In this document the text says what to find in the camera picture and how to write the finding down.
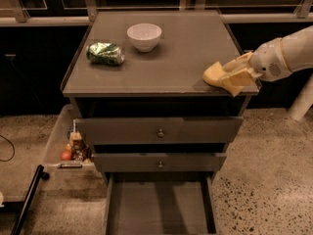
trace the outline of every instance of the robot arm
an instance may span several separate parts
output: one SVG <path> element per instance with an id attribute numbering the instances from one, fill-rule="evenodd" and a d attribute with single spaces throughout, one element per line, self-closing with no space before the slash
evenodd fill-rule
<path id="1" fill-rule="evenodd" d="M 258 47 L 248 60 L 264 81 L 276 81 L 293 72 L 313 68 L 313 26 Z"/>
<path id="2" fill-rule="evenodd" d="M 236 60 L 209 67 L 203 80 L 238 95 L 260 78 L 276 81 L 293 72 L 313 68 L 313 25 L 283 38 L 275 38 Z"/>

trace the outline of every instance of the speckled floor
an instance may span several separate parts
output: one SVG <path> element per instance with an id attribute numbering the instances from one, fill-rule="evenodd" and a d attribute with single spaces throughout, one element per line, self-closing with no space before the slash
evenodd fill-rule
<path id="1" fill-rule="evenodd" d="M 0 134 L 16 148 L 0 162 L 5 201 L 22 200 L 58 116 L 1 117 Z M 313 234 L 313 111 L 301 121 L 285 109 L 246 110 L 244 124 L 213 181 L 221 235 Z M 0 159 L 11 146 L 0 139 Z M 101 234 L 107 187 L 89 166 L 45 167 L 23 234 Z M 0 234 L 10 234 L 12 214 L 0 214 Z"/>

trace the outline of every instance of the drawer knob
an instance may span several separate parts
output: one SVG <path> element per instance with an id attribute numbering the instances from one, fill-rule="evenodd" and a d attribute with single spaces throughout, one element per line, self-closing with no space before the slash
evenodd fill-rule
<path id="1" fill-rule="evenodd" d="M 164 134 L 164 132 L 163 132 L 162 129 L 160 129 L 160 130 L 158 131 L 157 136 L 158 136 L 159 138 L 163 138 L 163 137 L 165 136 L 165 134 Z"/>
<path id="2" fill-rule="evenodd" d="M 158 168 L 163 168 L 163 162 L 162 162 L 162 161 L 158 162 L 157 167 L 158 167 Z"/>

